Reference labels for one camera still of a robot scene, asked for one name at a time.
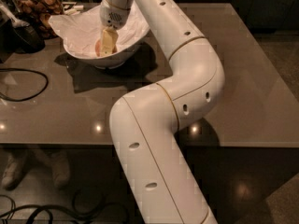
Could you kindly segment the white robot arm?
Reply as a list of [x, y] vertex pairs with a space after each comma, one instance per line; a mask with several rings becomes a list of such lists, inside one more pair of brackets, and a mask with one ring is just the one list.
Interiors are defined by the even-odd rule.
[[217, 103], [221, 61], [173, 0], [103, 0], [104, 24], [137, 5], [172, 70], [171, 77], [122, 96], [110, 111], [112, 141], [145, 224], [217, 224], [175, 140], [175, 132]]

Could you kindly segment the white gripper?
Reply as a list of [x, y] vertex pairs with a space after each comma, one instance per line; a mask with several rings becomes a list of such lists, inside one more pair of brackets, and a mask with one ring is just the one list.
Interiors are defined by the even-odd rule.
[[104, 26], [100, 39], [99, 55], [109, 56], [116, 52], [118, 33], [127, 22], [133, 0], [102, 0], [100, 5], [100, 19]]

